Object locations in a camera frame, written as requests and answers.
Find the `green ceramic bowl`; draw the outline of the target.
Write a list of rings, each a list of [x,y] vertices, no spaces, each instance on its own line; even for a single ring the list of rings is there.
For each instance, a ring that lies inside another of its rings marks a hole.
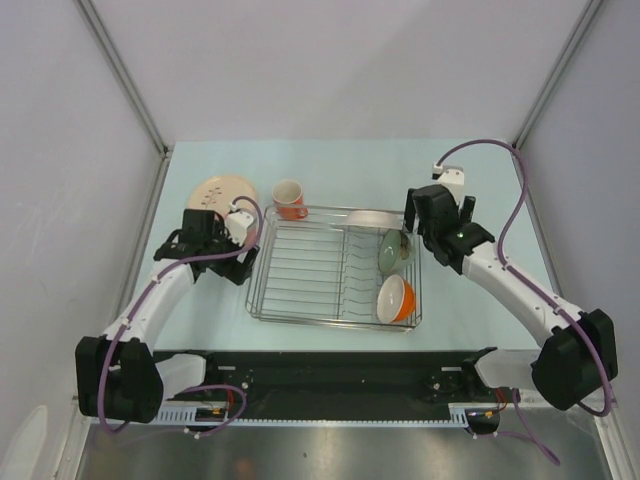
[[[382,239],[378,268],[382,274],[389,275],[402,270],[414,259],[411,238],[401,230],[389,230]]]

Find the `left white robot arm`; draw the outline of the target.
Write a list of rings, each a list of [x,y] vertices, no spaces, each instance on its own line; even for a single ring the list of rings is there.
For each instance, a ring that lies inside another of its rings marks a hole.
[[[186,209],[153,256],[150,277],[124,311],[99,336],[83,337],[75,349],[80,412],[106,425],[149,423],[162,404],[190,391],[214,397],[221,376],[197,354],[157,361],[154,350],[176,306],[207,271],[240,286],[252,273],[264,218],[257,203],[227,214]]]

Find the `beige pink floral plate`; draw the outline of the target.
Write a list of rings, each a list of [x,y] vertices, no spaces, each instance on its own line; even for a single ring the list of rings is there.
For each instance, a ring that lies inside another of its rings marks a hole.
[[[249,197],[259,202],[254,185],[239,175],[221,175],[212,177],[198,185],[191,193],[186,208],[192,210],[211,210],[226,217],[232,212],[231,204],[238,209],[255,212],[253,204],[247,200],[235,201],[237,197]]]

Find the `white ceramic plate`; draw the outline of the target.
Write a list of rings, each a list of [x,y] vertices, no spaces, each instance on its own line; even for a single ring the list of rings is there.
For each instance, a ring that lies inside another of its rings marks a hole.
[[[403,228],[402,221],[396,215],[378,210],[354,210],[345,217],[343,224],[387,230],[401,230]]]

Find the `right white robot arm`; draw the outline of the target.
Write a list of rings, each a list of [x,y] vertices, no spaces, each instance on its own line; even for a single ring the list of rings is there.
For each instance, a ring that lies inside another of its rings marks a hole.
[[[585,407],[596,390],[603,406],[588,413],[607,416],[614,403],[611,382],[618,374],[614,325],[602,310],[586,312],[510,262],[484,227],[472,222],[475,200],[456,204],[443,185],[407,192],[404,224],[416,232],[435,260],[483,288],[505,307],[536,341],[528,353],[486,348],[461,376],[463,393],[484,401],[497,388],[535,390],[558,410]]]

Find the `orange and white bowl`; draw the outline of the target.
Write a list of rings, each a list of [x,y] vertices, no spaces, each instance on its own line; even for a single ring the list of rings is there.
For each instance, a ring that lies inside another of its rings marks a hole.
[[[417,297],[413,287],[401,275],[394,274],[382,284],[376,301],[376,314],[384,324],[407,320],[415,311]]]

